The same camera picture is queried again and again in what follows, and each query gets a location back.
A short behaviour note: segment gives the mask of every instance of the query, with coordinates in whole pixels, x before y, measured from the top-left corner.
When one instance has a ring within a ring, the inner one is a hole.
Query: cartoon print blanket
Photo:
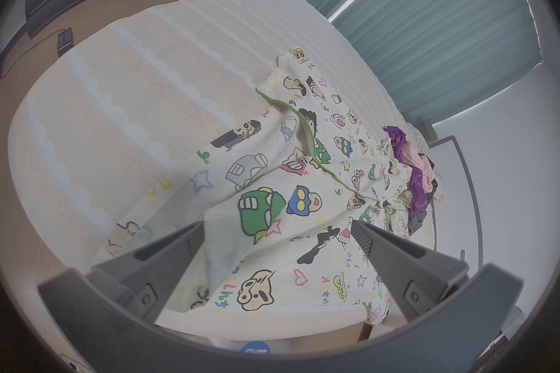
[[[166,308],[328,313],[365,304],[378,323],[388,292],[350,225],[408,236],[411,170],[394,158],[382,131],[390,124],[364,129],[300,48],[278,56],[257,91],[269,110],[159,182],[96,262],[204,219],[206,241]]]

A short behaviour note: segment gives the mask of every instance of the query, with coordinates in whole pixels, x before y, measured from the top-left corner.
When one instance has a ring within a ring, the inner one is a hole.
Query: bed
[[[258,95],[276,57],[303,47],[373,129],[406,130],[385,88],[349,42],[305,0],[181,0],[118,20],[63,55],[16,112],[8,157],[18,197],[49,249],[87,272],[114,225],[187,157],[267,110]],[[429,218],[411,238],[433,248]],[[168,232],[188,223],[170,224]],[[165,309],[157,324],[197,336],[281,339],[368,318],[253,322]]]

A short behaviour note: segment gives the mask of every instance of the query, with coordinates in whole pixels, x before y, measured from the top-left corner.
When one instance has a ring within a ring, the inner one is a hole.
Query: blue round sticker
[[[261,341],[252,341],[239,350],[240,353],[257,353],[259,355],[269,355],[270,347]]]

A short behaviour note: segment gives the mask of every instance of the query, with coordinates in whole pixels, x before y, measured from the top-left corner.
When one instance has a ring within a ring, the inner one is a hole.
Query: black cable
[[[17,59],[16,61],[10,65],[10,68],[8,70],[6,70],[6,74],[1,77],[0,79],[4,79],[6,76],[8,76],[8,73],[10,72],[10,70],[13,68],[14,65],[16,65],[18,63],[18,61],[21,59],[21,56],[23,56],[25,53],[27,53],[28,51],[31,51],[33,48],[37,47],[39,43],[46,41],[49,37],[51,37],[53,34],[59,33],[61,31],[66,31],[65,29],[58,29],[56,31],[53,31],[51,34],[49,34],[48,36],[42,38],[40,41],[38,41],[35,45],[33,45],[33,47],[28,48],[27,50],[25,50]]]

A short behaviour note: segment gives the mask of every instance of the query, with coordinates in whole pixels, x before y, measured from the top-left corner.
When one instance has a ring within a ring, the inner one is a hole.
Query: tiled floor
[[[33,39],[22,36],[4,59],[0,80],[0,279],[35,335],[57,353],[76,358],[56,330],[37,294],[37,284],[63,271],[60,261],[41,242],[25,216],[10,176],[7,138],[12,117],[31,86],[57,59],[56,35],[26,50],[58,29],[72,27],[78,44],[109,23],[154,5],[177,0],[86,0],[53,20]]]

